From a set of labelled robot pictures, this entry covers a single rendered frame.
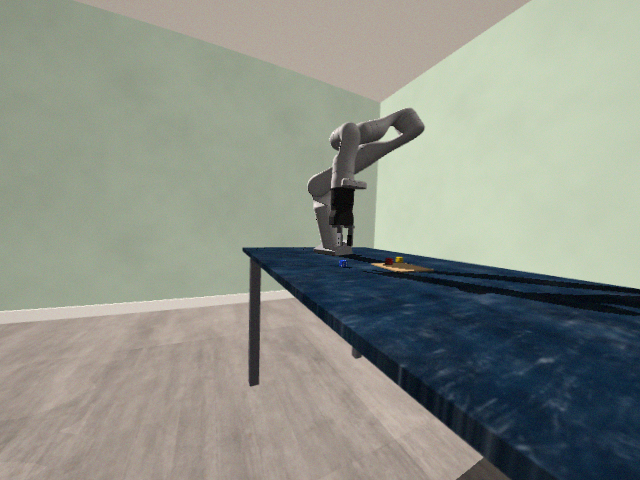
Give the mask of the tan square mat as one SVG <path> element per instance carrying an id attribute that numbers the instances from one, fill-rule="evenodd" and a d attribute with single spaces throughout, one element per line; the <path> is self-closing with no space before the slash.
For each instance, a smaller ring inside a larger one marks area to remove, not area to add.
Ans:
<path id="1" fill-rule="evenodd" d="M 384 269 L 388 269 L 391 271 L 395 271 L 398 273 L 402 272 L 422 272 L 422 271 L 434 271 L 433 269 L 424 268 L 420 266 L 415 266 L 407 263 L 393 263 L 391 265 L 385 263 L 372 263 L 371 265 L 378 266 Z"/>

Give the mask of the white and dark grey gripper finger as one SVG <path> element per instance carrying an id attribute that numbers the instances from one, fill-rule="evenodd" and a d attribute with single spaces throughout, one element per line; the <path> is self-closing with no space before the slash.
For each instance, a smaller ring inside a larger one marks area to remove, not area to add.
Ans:
<path id="1" fill-rule="evenodd" d="M 332 225 L 332 227 L 333 228 L 337 227 L 337 246 L 342 246 L 342 243 L 343 243 L 343 235 L 342 235 L 343 225 Z"/>
<path id="2" fill-rule="evenodd" d="M 348 235 L 347 235 L 347 246 L 353 246 L 353 230 L 355 228 L 355 226 L 344 226 L 344 228 L 348 228 Z"/>

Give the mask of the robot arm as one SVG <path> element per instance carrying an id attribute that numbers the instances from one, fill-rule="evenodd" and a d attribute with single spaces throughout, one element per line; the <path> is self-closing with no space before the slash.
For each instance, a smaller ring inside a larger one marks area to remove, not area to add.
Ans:
<path id="1" fill-rule="evenodd" d="M 390 126 L 394 126 L 398 137 L 378 141 Z M 380 119 L 361 122 L 357 125 L 347 122 L 332 132 L 330 144 L 339 151 L 333 159 L 333 166 L 311 177 L 307 185 L 308 192 L 313 198 L 313 208 L 323 248 L 337 247 L 337 227 L 333 228 L 329 225 L 332 174 L 345 171 L 355 175 L 393 150 L 412 141 L 424 129 L 425 126 L 415 110 L 405 108 Z"/>

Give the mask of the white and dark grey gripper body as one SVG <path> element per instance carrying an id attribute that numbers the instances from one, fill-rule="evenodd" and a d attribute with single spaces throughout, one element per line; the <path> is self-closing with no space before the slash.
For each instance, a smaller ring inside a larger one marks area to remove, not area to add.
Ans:
<path id="1" fill-rule="evenodd" d="M 340 171 L 332 174 L 329 225 L 353 226 L 355 189 L 367 189 L 367 183 L 354 180 L 354 174 L 351 172 Z"/>

